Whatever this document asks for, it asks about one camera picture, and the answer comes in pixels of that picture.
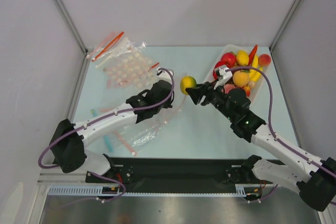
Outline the clear pink-zip bag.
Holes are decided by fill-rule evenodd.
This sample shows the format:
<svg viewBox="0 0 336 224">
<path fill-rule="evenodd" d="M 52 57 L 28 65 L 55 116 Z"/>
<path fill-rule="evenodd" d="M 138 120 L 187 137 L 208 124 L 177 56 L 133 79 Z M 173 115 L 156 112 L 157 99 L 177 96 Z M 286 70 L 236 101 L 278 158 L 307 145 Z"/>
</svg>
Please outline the clear pink-zip bag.
<svg viewBox="0 0 336 224">
<path fill-rule="evenodd" d="M 135 125 L 129 125 L 124 126 L 116 131 L 114 131 L 114 134 L 120 134 L 124 138 L 129 139 L 135 139 L 138 138 L 140 141 L 144 139 L 145 141 L 154 138 L 160 131 L 162 127 L 164 127 L 170 119 L 172 119 L 174 116 L 176 116 L 185 101 L 185 95 L 179 91 L 179 82 L 182 80 L 183 77 L 186 76 L 186 73 L 177 74 L 174 77 L 174 92 L 171 96 L 171 98 L 166 101 L 166 104 L 161 105 L 160 108 L 152 108 L 149 110 L 149 112 L 155 112 L 155 114 L 148 118 L 143 119 L 141 122 L 135 124 Z M 166 85 L 163 91 L 163 94 L 159 96 L 158 100 L 156 101 L 149 101 L 147 104 L 144 102 L 147 97 L 150 97 L 153 92 L 158 89 L 159 79 L 156 78 L 154 81 L 147 85 L 140 84 L 140 87 L 143 89 L 142 91 L 139 91 L 138 94 L 135 96 L 140 101 L 134 101 L 135 105 L 142 106 L 150 106 L 153 104 L 156 104 L 158 102 L 161 102 L 166 96 L 169 94 L 171 90 L 170 85 Z"/>
</svg>

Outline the green yellow mango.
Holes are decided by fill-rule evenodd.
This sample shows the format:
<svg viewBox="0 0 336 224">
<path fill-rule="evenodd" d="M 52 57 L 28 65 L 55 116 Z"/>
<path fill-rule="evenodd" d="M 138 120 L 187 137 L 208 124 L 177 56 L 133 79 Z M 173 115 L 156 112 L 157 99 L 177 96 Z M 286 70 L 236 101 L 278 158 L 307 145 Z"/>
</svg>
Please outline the green yellow mango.
<svg viewBox="0 0 336 224">
<path fill-rule="evenodd" d="M 196 80 L 191 76 L 184 76 L 180 80 L 180 90 L 184 95 L 188 95 L 187 88 L 194 88 L 197 86 Z"/>
</svg>

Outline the pink peach with leaf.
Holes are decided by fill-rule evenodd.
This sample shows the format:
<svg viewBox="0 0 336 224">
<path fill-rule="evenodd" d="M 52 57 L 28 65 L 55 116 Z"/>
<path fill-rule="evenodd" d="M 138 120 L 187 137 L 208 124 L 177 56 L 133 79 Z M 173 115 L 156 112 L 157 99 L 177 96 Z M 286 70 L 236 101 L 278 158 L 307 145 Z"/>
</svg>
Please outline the pink peach with leaf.
<svg viewBox="0 0 336 224">
<path fill-rule="evenodd" d="M 228 94 L 231 90 L 236 89 L 236 87 L 232 84 L 225 84 L 224 85 L 224 93 Z"/>
</svg>

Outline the orange fruit with leaf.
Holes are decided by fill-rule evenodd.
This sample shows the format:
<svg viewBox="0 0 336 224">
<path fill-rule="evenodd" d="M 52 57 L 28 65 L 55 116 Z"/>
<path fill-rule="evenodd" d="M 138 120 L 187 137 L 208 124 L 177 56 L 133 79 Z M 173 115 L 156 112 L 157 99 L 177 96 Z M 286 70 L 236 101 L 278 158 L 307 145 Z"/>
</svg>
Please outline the orange fruit with leaf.
<svg viewBox="0 0 336 224">
<path fill-rule="evenodd" d="M 233 83 L 235 86 L 242 88 L 250 80 L 249 74 L 246 71 L 236 71 L 233 74 Z"/>
</svg>

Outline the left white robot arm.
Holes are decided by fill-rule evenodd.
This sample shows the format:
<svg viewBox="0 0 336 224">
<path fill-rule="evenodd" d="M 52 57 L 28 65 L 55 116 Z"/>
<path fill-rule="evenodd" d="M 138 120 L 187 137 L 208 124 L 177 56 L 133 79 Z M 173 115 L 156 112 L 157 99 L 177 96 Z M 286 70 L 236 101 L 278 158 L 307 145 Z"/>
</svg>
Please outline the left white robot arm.
<svg viewBox="0 0 336 224">
<path fill-rule="evenodd" d="M 117 108 L 93 119 L 80 123 L 62 120 L 50 141 L 56 166 L 65 174 L 84 168 L 97 173 L 104 182 L 112 181 L 116 170 L 108 158 L 90 152 L 87 147 L 120 127 L 138 124 L 157 115 L 162 109 L 172 108 L 173 98 L 173 85 L 160 80 L 151 89 L 128 98 Z"/>
</svg>

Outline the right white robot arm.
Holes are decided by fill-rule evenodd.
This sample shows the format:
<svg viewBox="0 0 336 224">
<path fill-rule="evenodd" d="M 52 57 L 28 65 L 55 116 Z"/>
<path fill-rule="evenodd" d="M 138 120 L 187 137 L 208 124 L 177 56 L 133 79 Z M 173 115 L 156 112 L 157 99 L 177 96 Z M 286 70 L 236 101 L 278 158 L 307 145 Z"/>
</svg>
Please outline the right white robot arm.
<svg viewBox="0 0 336 224">
<path fill-rule="evenodd" d="M 242 169 L 245 181 L 254 183 L 257 179 L 267 180 L 285 187 L 297 193 L 304 203 L 316 211 L 323 212 L 333 204 L 335 160 L 330 157 L 323 160 L 273 132 L 268 123 L 249 109 L 250 100 L 244 90 L 232 89 L 224 94 L 206 82 L 186 88 L 186 92 L 196 105 L 213 105 L 229 119 L 230 128 L 238 137 L 263 148 L 282 162 L 282 165 L 276 165 L 261 157 L 251 156 Z"/>
</svg>

